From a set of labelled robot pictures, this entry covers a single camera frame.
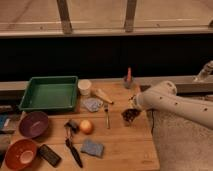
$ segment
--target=white cup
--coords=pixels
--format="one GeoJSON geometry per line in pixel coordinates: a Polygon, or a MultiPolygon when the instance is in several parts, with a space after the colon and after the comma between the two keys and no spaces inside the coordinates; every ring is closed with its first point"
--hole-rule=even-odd
{"type": "Polygon", "coordinates": [[[92,83],[90,80],[84,79],[78,82],[78,89],[81,95],[89,95],[91,92],[92,83]]]}

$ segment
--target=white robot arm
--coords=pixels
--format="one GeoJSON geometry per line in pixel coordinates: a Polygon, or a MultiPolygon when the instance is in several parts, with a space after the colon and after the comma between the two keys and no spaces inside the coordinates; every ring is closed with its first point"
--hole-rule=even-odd
{"type": "Polygon", "coordinates": [[[133,98],[132,105],[139,110],[154,108],[172,112],[213,129],[212,102],[179,97],[176,94],[177,88],[174,83],[163,81],[138,93],[133,98]]]}

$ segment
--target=black wall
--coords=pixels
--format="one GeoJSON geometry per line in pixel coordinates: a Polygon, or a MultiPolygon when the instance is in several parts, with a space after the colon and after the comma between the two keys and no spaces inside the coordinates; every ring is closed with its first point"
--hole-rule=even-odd
{"type": "Polygon", "coordinates": [[[195,75],[213,59],[213,34],[0,39],[0,81],[195,75]]]}

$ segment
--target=gray sponge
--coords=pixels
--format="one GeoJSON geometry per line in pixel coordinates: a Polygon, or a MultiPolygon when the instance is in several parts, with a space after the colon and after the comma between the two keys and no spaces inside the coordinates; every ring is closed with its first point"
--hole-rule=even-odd
{"type": "Polygon", "coordinates": [[[101,157],[103,154],[104,146],[101,143],[93,142],[89,139],[84,140],[81,147],[82,153],[87,153],[92,156],[101,157]]]}

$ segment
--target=orange bowl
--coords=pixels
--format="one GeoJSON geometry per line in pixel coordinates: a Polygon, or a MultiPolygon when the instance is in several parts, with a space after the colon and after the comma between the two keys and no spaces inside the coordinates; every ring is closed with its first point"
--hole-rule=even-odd
{"type": "Polygon", "coordinates": [[[21,139],[12,144],[5,155],[5,164],[11,170],[22,170],[36,157],[37,146],[30,139],[21,139]]]}

